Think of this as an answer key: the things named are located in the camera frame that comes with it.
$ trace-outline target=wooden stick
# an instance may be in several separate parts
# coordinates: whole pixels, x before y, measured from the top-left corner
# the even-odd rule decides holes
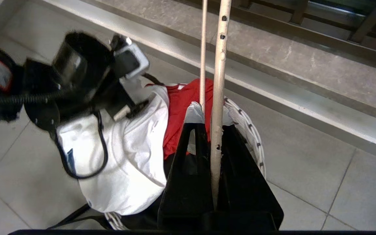
[[[201,33],[200,105],[206,112],[206,44],[207,44],[207,3],[203,0],[203,25]]]
[[[211,190],[214,208],[217,206],[218,184],[221,167],[221,137],[223,134],[224,69],[228,39],[228,22],[231,0],[221,0],[218,19],[217,41],[215,44],[215,66],[213,87],[213,112],[211,115]]]

